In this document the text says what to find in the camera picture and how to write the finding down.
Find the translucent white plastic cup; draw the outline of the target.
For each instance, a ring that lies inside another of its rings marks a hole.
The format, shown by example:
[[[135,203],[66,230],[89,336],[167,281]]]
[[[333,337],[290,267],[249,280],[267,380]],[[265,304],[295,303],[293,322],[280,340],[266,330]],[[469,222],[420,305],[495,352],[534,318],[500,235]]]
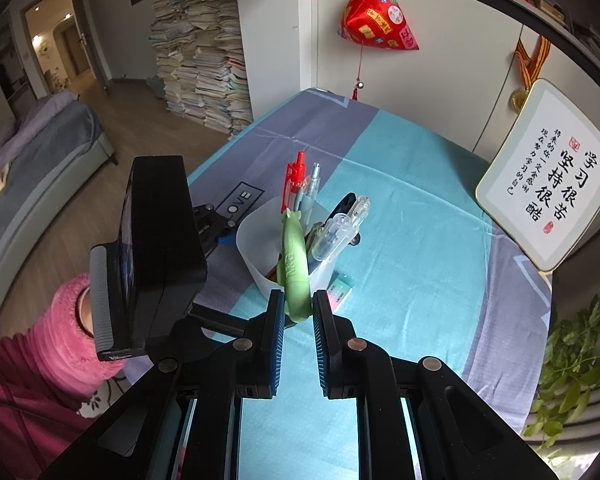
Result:
[[[251,274],[257,289],[268,299],[274,289],[284,292],[279,285],[280,260],[282,260],[282,212],[279,196],[270,198],[255,211],[247,214],[242,220],[237,235],[236,245],[242,260]],[[311,295],[319,289],[328,289],[335,269],[335,261],[319,262],[313,270],[309,270]]]

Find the green highlighter pen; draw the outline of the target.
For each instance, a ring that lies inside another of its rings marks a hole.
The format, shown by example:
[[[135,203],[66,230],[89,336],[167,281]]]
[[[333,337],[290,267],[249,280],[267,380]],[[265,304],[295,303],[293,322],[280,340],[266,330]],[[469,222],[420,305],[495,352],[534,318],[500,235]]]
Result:
[[[311,315],[311,289],[306,260],[306,242],[299,211],[286,209],[282,213],[282,260],[279,285],[283,286],[287,315],[301,323]]]

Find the red clip clear pen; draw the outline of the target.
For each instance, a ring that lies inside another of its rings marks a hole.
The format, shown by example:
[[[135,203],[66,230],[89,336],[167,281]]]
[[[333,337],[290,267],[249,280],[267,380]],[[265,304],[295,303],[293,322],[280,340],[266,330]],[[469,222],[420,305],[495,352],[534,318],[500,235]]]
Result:
[[[282,202],[280,211],[294,210],[296,197],[302,188],[304,178],[306,177],[306,152],[300,151],[296,159],[290,162],[286,167],[285,180],[283,185]]]

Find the grey clear retractable pen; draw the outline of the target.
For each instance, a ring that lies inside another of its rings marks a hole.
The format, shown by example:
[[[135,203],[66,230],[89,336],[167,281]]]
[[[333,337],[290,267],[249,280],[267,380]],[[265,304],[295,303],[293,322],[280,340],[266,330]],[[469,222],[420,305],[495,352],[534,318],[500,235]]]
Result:
[[[311,172],[303,180],[294,202],[294,210],[300,214],[300,221],[304,228],[309,225],[320,182],[321,165],[314,162]]]

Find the clear pen yellow grip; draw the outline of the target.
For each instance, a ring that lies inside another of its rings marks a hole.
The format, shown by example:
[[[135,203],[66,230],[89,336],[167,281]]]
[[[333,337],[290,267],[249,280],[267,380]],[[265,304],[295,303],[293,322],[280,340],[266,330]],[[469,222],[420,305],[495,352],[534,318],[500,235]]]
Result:
[[[347,245],[358,238],[360,226],[369,212],[370,199],[364,195],[356,196],[347,214],[336,214],[313,237],[308,252],[311,259],[317,262],[336,259]]]

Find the pink green eraser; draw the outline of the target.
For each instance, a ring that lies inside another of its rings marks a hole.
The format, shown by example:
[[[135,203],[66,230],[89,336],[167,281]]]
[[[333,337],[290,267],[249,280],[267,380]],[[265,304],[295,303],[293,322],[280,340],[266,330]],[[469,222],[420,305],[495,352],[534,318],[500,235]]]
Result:
[[[343,273],[335,273],[326,289],[332,312],[336,312],[350,297],[354,283],[350,276]]]

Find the grey bed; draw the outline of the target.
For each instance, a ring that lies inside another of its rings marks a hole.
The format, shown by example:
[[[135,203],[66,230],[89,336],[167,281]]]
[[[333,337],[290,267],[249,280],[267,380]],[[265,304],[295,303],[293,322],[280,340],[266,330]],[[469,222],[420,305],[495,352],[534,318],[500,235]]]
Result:
[[[0,310],[23,263],[114,147],[95,111],[71,92],[42,99],[0,149]]]

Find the tall stack of books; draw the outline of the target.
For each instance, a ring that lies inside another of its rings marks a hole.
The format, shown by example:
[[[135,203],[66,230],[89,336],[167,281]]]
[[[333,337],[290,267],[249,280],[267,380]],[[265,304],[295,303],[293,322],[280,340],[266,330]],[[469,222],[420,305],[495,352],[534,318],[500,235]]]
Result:
[[[237,0],[151,0],[166,108],[234,136],[253,121]]]

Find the green potted plant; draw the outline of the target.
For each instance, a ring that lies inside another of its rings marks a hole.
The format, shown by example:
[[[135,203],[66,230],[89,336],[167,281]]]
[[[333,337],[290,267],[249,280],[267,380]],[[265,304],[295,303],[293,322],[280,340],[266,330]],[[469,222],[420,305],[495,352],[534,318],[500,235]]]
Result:
[[[522,436],[537,450],[564,440],[600,394],[600,297],[550,328],[542,370]]]

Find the red hanging zongzi ornament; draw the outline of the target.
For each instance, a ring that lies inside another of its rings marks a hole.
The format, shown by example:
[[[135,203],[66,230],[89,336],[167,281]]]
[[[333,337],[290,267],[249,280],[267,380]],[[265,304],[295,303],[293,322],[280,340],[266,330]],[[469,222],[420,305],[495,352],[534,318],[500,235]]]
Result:
[[[349,0],[344,6],[338,35],[360,49],[351,99],[364,88],[361,78],[364,49],[417,51],[419,44],[398,0]]]

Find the framed calligraphy board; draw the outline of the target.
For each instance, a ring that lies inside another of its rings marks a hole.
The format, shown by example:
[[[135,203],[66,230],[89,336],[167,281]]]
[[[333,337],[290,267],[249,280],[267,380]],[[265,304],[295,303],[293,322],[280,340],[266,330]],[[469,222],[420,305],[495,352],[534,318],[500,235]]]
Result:
[[[600,212],[600,130],[535,81],[475,196],[539,271],[554,271]]]

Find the gold medal striped ribbon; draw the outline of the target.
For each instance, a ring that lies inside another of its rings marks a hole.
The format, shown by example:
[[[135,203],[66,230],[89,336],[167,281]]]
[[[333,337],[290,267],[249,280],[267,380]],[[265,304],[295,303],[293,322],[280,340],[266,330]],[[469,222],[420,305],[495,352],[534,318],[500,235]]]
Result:
[[[528,94],[541,75],[542,68],[550,56],[550,40],[540,35],[536,38],[536,45],[532,54],[529,54],[521,40],[517,42],[514,58],[518,62],[522,86],[513,91],[509,97],[509,106],[519,114],[527,101]]]

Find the white cabinet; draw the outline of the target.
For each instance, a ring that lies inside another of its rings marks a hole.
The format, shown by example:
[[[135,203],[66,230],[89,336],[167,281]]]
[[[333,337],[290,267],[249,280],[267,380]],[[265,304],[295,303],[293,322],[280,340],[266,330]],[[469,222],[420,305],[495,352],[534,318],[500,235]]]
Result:
[[[357,96],[491,159],[512,128],[515,48],[536,33],[477,0],[398,0],[414,51],[364,49],[338,34],[348,0],[237,0],[253,114],[307,88]]]

